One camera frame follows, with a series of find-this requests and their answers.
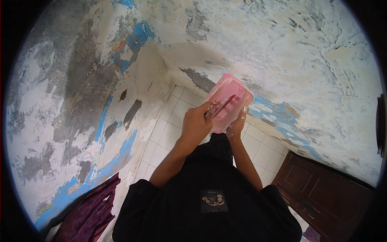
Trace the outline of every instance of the pink plastic container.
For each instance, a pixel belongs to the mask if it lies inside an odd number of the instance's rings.
[[[224,74],[210,91],[205,102],[215,102],[231,95],[235,97],[212,119],[213,132],[220,134],[238,118],[240,110],[254,101],[254,94],[240,80],[231,74]]]

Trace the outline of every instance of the wall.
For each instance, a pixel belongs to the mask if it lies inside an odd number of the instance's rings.
[[[254,93],[248,122],[376,186],[382,93],[372,49],[338,0],[140,1],[173,79],[205,97],[224,73]]]
[[[128,0],[57,0],[32,29],[10,82],[6,132],[37,229],[120,172],[118,215],[172,91],[154,37]]]

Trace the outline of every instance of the brown wooden door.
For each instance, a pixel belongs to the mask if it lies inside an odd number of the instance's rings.
[[[293,207],[332,241],[346,241],[363,217],[372,191],[293,155],[278,180]]]

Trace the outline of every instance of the hand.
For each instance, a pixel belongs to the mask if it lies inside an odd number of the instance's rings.
[[[241,138],[241,132],[242,132],[243,127],[245,126],[246,113],[247,113],[247,107],[244,107],[239,112],[238,118],[236,120],[234,120],[230,124],[230,126],[226,129],[226,135],[227,135],[227,138],[229,140]]]
[[[183,132],[176,144],[187,153],[192,153],[212,129],[211,115],[204,119],[204,114],[212,102],[206,102],[197,108],[190,108],[185,113]]]

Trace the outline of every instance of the black shirt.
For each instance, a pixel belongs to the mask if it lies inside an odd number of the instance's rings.
[[[115,242],[301,240],[276,186],[258,191],[229,161],[198,148],[163,188],[143,179],[130,186]]]

